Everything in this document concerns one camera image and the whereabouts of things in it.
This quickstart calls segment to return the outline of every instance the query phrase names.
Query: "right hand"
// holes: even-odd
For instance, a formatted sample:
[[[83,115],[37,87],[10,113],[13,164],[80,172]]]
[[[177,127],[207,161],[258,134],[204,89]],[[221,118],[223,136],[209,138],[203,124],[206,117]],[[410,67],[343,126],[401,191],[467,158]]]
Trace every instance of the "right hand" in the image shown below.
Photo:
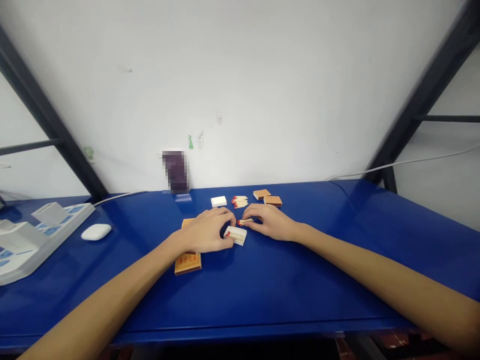
[[[249,221],[243,226],[275,240],[295,241],[298,237],[300,223],[293,221],[273,205],[251,204],[243,212],[242,220],[253,216],[258,217],[262,224]]]

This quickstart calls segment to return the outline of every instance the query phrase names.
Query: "blue table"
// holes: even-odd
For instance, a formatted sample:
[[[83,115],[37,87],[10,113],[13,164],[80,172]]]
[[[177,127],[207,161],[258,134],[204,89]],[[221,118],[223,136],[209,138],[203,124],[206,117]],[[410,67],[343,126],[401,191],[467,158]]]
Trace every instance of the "blue table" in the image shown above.
[[[194,189],[191,199],[148,192],[101,205],[34,274],[0,287],[0,348],[30,346],[179,229],[183,219],[210,209],[210,198],[246,195],[254,203],[252,192],[265,188],[281,197],[282,211],[293,219],[480,300],[480,233],[364,180]],[[20,212],[27,218],[22,208],[15,209],[17,217]],[[238,219],[243,211],[233,210]],[[0,213],[0,218],[9,214]],[[95,223],[111,224],[113,230],[100,241],[82,240],[82,231]],[[173,267],[167,270],[114,343],[331,335],[411,326],[308,249],[248,230],[244,247],[202,254],[200,271],[175,276]]]

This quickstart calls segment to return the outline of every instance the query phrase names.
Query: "white wall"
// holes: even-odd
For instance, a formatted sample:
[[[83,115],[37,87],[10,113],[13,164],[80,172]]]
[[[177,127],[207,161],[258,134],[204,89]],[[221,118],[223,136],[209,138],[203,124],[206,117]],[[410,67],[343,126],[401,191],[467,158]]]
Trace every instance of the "white wall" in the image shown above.
[[[480,47],[466,60],[431,115],[480,115]],[[424,122],[398,161],[454,153],[480,144],[480,124]],[[480,149],[396,166],[398,193],[480,230]]]
[[[193,188],[365,169],[464,3],[3,0],[0,21],[126,192],[167,188],[162,150]]]
[[[0,74],[0,147],[48,140]],[[5,200],[87,195],[55,147],[0,156],[0,195]]]

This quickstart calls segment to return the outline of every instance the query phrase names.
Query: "pile of matches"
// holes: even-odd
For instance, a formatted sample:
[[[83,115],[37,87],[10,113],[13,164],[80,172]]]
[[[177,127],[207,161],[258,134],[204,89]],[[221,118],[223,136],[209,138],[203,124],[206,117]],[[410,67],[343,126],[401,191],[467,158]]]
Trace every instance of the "pile of matches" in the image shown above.
[[[250,218],[250,219],[247,219],[247,220],[238,220],[236,223],[237,223],[238,226],[243,226],[245,223],[248,223],[250,221],[253,221],[253,219]]]
[[[231,203],[234,209],[244,208],[249,204],[249,198],[246,196],[234,196]]]
[[[232,238],[232,239],[237,240],[239,242],[244,241],[243,237],[241,237],[240,235],[237,235],[237,234],[232,234],[230,231],[226,233],[225,237],[226,238]]]

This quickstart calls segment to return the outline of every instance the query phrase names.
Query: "left hand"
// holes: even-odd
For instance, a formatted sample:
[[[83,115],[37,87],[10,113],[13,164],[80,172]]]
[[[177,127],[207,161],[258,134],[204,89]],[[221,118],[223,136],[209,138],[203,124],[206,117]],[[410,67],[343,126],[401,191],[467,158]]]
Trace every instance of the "left hand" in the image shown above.
[[[183,252],[192,250],[210,253],[228,249],[234,245],[234,240],[223,239],[219,235],[220,229],[227,221],[230,221],[233,227],[236,225],[237,219],[234,213],[226,207],[214,207],[202,212],[183,229],[175,231],[170,238],[174,238],[174,242],[181,244]]]

